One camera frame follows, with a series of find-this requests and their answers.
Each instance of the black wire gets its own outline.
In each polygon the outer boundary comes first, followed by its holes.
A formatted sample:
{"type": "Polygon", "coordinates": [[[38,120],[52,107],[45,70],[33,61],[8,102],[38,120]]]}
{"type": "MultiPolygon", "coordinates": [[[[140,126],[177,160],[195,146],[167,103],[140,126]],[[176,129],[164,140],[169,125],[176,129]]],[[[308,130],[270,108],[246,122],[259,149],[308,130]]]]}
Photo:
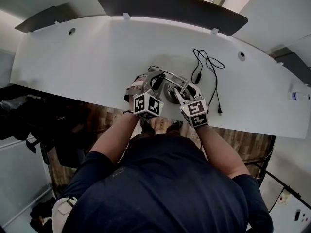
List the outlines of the black wire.
{"type": "Polygon", "coordinates": [[[209,102],[208,102],[208,105],[210,105],[210,103],[212,102],[213,97],[214,97],[214,95],[215,95],[215,93],[216,93],[217,100],[218,100],[218,105],[220,106],[219,95],[218,95],[218,77],[217,77],[215,68],[217,68],[217,69],[224,69],[224,68],[225,68],[225,65],[224,65],[223,63],[221,63],[219,60],[217,60],[217,59],[215,59],[215,58],[212,58],[212,57],[209,57],[208,54],[207,54],[204,50],[200,50],[200,51],[199,51],[199,50],[197,50],[197,49],[193,49],[193,54],[194,54],[195,57],[197,58],[198,64],[197,64],[196,68],[194,69],[194,71],[193,71],[193,73],[192,73],[192,75],[191,75],[191,81],[192,81],[192,83],[193,83],[193,84],[198,84],[198,83],[199,83],[199,82],[196,83],[196,82],[193,81],[193,75],[194,75],[195,71],[198,69],[199,64],[201,64],[201,70],[200,70],[199,73],[202,72],[203,63],[202,63],[202,61],[200,60],[200,55],[201,55],[201,56],[205,59],[205,64],[206,64],[206,66],[214,73],[214,75],[215,75],[215,80],[216,80],[215,89],[214,89],[214,91],[213,91],[213,94],[212,94],[212,96],[211,96],[209,102]],[[211,60],[217,61],[221,66],[220,66],[220,67],[216,66],[214,63],[212,63],[211,60]]]}

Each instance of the navy t-shirt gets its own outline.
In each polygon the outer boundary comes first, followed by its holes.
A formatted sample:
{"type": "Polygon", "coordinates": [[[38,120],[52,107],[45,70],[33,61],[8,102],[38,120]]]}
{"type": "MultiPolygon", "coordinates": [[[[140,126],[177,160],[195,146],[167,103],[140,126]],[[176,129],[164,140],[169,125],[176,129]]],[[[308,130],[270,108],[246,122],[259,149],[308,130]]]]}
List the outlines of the navy t-shirt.
{"type": "Polygon", "coordinates": [[[89,153],[61,197],[70,196],[64,233],[273,231],[257,181],[223,175],[181,136],[139,139],[117,166],[89,153]]]}

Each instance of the hand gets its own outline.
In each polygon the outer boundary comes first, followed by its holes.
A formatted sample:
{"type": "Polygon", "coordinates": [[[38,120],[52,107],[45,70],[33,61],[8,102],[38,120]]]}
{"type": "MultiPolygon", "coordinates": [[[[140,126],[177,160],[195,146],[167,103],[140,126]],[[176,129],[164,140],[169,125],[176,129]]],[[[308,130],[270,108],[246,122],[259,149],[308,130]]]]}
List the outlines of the hand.
{"type": "MultiPolygon", "coordinates": [[[[141,77],[141,78],[136,79],[135,81],[142,81],[142,80],[145,80],[145,79],[146,79],[146,77],[141,77]]],[[[130,88],[130,90],[141,90],[141,86],[133,86],[133,87],[130,88]]],[[[128,104],[129,104],[130,110],[134,110],[134,99],[133,99],[133,96],[129,96],[128,104]]]]}

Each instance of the person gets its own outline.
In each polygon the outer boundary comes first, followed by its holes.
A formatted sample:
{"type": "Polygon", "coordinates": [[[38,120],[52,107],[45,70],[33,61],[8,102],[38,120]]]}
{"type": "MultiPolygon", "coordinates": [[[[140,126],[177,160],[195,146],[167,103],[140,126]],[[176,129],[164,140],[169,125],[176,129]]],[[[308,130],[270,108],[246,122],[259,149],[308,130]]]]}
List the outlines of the person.
{"type": "Polygon", "coordinates": [[[70,209],[54,206],[54,214],[67,214],[63,233],[240,233],[248,223],[252,232],[273,231],[257,181],[209,125],[195,128],[206,160],[180,136],[178,122],[155,135],[143,121],[130,140],[138,121],[124,113],[94,144],[59,198],[77,202],[70,209]]]}

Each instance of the cable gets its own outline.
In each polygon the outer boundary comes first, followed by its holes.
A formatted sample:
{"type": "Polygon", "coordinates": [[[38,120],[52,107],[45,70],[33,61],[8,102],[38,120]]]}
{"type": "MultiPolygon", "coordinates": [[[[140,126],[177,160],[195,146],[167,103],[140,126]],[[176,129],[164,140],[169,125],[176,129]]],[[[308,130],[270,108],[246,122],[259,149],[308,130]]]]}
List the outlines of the cable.
{"type": "Polygon", "coordinates": [[[198,84],[201,80],[201,76],[202,76],[202,69],[203,69],[203,63],[202,61],[200,60],[200,55],[205,59],[205,64],[206,66],[214,73],[215,75],[215,80],[216,80],[216,85],[215,85],[215,89],[213,91],[213,94],[208,102],[208,105],[210,105],[210,103],[212,102],[213,100],[213,97],[216,93],[216,96],[217,96],[217,100],[218,100],[218,113],[221,115],[222,113],[222,110],[221,110],[221,107],[220,107],[220,101],[219,101],[219,95],[218,95],[218,77],[217,77],[217,74],[216,74],[216,71],[215,71],[215,68],[217,69],[224,69],[225,68],[225,65],[223,63],[221,63],[219,60],[215,59],[215,58],[212,58],[212,57],[209,57],[208,54],[204,51],[204,50],[197,50],[197,49],[193,49],[193,54],[195,55],[195,57],[197,58],[197,66],[196,68],[194,69],[194,71],[192,72],[192,75],[191,75],[191,81],[193,84],[198,84]],[[214,63],[212,63],[211,60],[215,60],[217,61],[221,66],[217,66],[215,65],[214,63]],[[198,76],[196,78],[195,81],[193,81],[193,75],[195,73],[195,71],[198,69],[198,67],[201,66],[201,70],[200,72],[198,73],[198,76]]]}

